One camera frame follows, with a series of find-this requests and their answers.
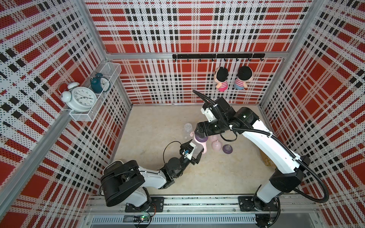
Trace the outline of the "clear baby bottle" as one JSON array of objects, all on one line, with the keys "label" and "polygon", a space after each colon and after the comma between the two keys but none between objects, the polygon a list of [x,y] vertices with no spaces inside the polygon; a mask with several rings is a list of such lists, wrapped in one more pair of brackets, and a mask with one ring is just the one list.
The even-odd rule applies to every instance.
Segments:
[{"label": "clear baby bottle", "polygon": [[184,130],[184,137],[185,137],[185,138],[189,138],[189,137],[190,137],[191,132],[193,131],[193,126],[192,126],[192,124],[191,124],[191,123],[186,123],[186,124],[184,125],[183,130]]},{"label": "clear baby bottle", "polygon": [[196,159],[197,156],[199,155],[199,153],[201,151],[204,151],[204,147],[201,144],[196,143],[196,142],[194,144],[196,145],[196,147],[195,147],[194,152],[193,152],[193,158]]}]

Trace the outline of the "pink bottle handle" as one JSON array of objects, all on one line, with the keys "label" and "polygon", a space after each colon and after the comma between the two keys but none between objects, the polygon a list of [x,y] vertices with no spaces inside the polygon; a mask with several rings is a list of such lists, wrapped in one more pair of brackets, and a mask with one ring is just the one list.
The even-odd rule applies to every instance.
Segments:
[{"label": "pink bottle handle", "polygon": [[193,138],[193,142],[197,145],[196,149],[198,152],[202,152],[202,154],[206,153],[208,137],[200,137],[199,135],[195,134],[195,132],[191,132],[190,136]]}]

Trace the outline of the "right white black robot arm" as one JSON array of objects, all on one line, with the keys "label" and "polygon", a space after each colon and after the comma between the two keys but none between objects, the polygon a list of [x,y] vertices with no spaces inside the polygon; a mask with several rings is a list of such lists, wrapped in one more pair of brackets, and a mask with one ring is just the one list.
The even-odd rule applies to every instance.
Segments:
[{"label": "right white black robot arm", "polygon": [[[196,126],[194,133],[197,138],[203,139],[232,131],[235,136],[243,135],[254,143],[276,165],[275,172],[270,179],[261,185],[253,195],[250,203],[252,208],[263,211],[280,195],[292,191],[317,203],[325,203],[329,200],[327,186],[309,167],[310,159],[289,149],[251,109],[242,107],[235,111],[222,97],[212,100],[197,91],[195,94],[203,100],[201,112],[207,118],[207,121],[199,122]],[[318,182],[323,191],[322,198],[314,198],[297,189],[303,181],[304,172],[308,172]]]}]

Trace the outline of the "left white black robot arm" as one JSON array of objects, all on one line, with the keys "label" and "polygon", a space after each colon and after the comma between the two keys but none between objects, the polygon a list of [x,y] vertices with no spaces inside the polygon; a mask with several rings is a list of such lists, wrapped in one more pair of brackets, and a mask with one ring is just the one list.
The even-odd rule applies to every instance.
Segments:
[{"label": "left white black robot arm", "polygon": [[102,173],[100,192],[108,207],[122,202],[131,204],[139,210],[145,210],[152,204],[147,188],[167,189],[181,177],[191,164],[196,165],[206,153],[206,144],[188,142],[180,144],[180,156],[173,157],[157,170],[148,170],[131,160],[126,163],[117,160],[109,164]]}]

